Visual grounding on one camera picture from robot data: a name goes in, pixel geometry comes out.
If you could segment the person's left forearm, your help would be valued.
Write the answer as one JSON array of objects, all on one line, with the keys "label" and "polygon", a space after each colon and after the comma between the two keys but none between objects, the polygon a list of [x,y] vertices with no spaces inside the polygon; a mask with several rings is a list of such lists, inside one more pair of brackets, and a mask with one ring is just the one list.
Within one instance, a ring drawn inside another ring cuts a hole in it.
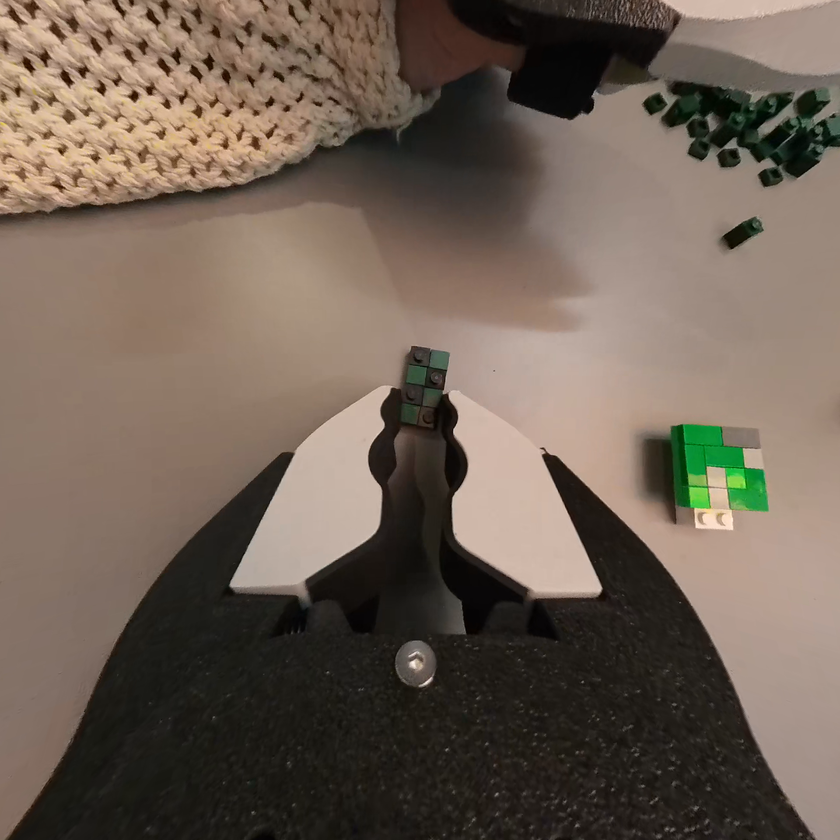
[{"label": "person's left forearm", "polygon": [[1,3],[1,212],[236,186],[400,131],[385,1]]}]

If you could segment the dark green lego plate strip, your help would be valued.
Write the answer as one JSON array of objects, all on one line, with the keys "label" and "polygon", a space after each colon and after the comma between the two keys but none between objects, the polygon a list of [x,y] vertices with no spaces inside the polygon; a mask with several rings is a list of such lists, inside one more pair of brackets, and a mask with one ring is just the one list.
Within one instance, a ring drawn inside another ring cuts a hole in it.
[{"label": "dark green lego plate strip", "polygon": [[402,382],[401,423],[434,430],[445,393],[450,353],[412,346],[406,354]]}]

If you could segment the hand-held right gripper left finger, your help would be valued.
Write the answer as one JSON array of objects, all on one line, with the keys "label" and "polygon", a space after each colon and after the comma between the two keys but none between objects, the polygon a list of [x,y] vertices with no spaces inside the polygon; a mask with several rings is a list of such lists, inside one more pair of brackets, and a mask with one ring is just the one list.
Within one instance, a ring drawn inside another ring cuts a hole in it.
[{"label": "hand-held right gripper left finger", "polygon": [[300,602],[367,602],[393,572],[384,544],[393,525],[401,393],[382,385],[297,448],[230,582],[237,594]]}]

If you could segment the bright green lego tile panel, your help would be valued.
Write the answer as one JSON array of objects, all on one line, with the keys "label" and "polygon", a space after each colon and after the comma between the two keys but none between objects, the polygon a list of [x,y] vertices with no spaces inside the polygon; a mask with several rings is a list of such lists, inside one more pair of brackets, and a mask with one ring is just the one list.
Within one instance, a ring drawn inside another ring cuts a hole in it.
[{"label": "bright green lego tile panel", "polygon": [[639,444],[643,487],[675,525],[730,532],[736,513],[770,509],[756,427],[683,423]]}]

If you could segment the person's left hand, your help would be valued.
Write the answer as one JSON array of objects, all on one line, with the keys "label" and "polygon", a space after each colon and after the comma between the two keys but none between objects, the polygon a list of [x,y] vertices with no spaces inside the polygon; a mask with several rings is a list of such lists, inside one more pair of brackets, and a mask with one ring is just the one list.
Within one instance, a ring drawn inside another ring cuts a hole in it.
[{"label": "person's left hand", "polygon": [[518,70],[526,50],[464,26],[446,1],[397,1],[395,39],[400,76],[414,92],[428,93],[489,67]]}]

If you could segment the pile of dark green bricks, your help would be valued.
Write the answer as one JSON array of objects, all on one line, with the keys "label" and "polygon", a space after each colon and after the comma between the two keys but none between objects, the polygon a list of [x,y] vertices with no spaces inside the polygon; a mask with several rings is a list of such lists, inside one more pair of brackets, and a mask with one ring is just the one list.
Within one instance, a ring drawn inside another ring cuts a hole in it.
[{"label": "pile of dark green bricks", "polygon": [[801,179],[839,146],[837,87],[760,93],[675,80],[643,108],[691,160],[725,171],[752,161],[763,187]]}]

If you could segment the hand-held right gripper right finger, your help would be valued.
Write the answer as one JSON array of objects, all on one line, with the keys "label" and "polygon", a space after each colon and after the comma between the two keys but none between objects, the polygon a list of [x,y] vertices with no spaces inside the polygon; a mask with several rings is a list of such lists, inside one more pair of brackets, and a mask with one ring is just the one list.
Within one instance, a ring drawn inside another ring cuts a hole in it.
[{"label": "hand-held right gripper right finger", "polygon": [[458,391],[440,408],[446,442],[440,567],[461,601],[589,599],[602,593],[543,452]]}]

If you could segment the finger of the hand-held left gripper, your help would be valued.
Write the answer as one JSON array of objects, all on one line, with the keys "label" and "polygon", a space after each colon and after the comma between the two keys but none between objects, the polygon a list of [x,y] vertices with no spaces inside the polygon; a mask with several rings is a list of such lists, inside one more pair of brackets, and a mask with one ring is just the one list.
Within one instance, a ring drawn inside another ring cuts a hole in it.
[{"label": "finger of the hand-held left gripper", "polygon": [[614,59],[603,94],[655,79],[744,91],[839,83],[838,1],[672,1],[679,21],[646,70]]}]

